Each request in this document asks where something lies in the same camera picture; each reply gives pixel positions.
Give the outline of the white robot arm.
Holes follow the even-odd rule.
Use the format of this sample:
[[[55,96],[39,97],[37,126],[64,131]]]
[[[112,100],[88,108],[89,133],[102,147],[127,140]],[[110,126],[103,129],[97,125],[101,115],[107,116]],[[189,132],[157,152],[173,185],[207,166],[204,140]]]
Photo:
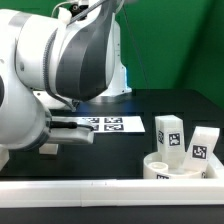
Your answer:
[[[0,9],[0,149],[90,144],[90,122],[51,111],[126,88],[115,21],[125,0],[67,3],[57,17]]]

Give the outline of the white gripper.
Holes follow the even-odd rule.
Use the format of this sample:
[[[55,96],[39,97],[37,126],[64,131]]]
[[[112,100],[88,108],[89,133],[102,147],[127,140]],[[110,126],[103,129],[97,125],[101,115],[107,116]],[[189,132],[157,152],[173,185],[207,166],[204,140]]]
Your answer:
[[[62,119],[50,122],[49,144],[92,144],[94,128],[85,119]]]

